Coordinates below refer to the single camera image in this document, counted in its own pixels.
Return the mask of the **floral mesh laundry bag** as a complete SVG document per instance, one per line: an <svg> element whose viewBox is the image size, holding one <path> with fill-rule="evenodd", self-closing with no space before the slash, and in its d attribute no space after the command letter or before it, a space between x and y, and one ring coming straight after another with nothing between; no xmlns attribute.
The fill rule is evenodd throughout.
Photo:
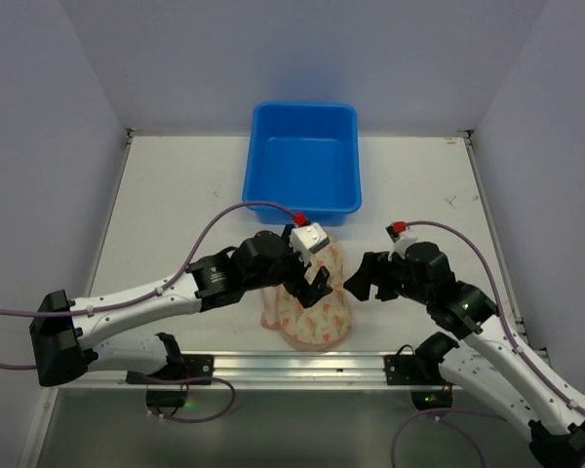
<svg viewBox="0 0 585 468"><path fill-rule="evenodd" d="M278 332L298 351L326 352L342 342L353 326L352 310L343 287L343 249L332 234L328 238L329 244L313 256L305 277L311 281L320 267L326 267L330 273L330 294L312 307L304 308L282 286L261 292L261 325Z"/></svg>

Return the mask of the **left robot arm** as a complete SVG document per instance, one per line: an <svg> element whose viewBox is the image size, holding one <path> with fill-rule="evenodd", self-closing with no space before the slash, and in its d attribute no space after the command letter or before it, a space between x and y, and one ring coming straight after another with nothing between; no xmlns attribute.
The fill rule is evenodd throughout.
<svg viewBox="0 0 585 468"><path fill-rule="evenodd" d="M306 272L330 243L317 223L260 231L184 266L172 277L106 296L68 298L63 290L43 298L29 326L38 382L55 387L89 371L127 371L145 379L182 379L188 369L175 337L157 332L129 343L122 333L180 315L203 313L241 301L245 293L282 286L304 308L331 293L330 272Z"/></svg>

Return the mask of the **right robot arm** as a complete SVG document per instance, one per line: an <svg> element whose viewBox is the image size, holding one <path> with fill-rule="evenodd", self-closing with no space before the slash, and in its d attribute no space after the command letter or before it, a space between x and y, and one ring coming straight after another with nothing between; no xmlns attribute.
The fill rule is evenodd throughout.
<svg viewBox="0 0 585 468"><path fill-rule="evenodd" d="M483 291L455 278L435 244L365 253L344 287L360 301L376 287L381 301L420 303L439 327L412 355L388 358L388 366L414 380L463 388L523 434L543 467L585 464L585 395L502 324Z"/></svg>

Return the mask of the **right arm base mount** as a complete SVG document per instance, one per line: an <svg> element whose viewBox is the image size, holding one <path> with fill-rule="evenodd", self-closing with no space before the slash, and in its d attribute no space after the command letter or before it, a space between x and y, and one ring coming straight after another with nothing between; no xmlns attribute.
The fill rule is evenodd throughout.
<svg viewBox="0 0 585 468"><path fill-rule="evenodd" d="M409 395L417 410L446 410L453 405L452 384L440 376L438 364L423 351L409 344L383 356L383 370L389 386L410 387Z"/></svg>

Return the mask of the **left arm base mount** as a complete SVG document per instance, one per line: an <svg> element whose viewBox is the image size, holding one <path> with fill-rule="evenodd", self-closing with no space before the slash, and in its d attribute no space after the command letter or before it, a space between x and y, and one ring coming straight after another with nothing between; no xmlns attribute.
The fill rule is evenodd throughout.
<svg viewBox="0 0 585 468"><path fill-rule="evenodd" d="M128 384L148 387L145 391L145 405L152 412L176 415L188 401L189 384L185 380L213 375L215 368L213 355L183 354L182 359L182 364L167 365L151 375L127 372Z"/></svg>

